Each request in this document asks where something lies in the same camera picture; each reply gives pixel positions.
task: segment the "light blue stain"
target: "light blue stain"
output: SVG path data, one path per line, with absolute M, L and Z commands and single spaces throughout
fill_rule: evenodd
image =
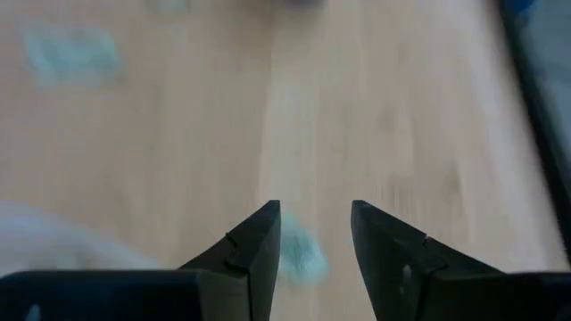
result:
M 117 46 L 104 30 L 41 26 L 26 29 L 24 41 L 42 84 L 99 84 L 116 78 L 121 70 Z
M 282 215 L 279 274 L 295 284 L 316 284 L 329 273 L 317 239 L 290 214 Z

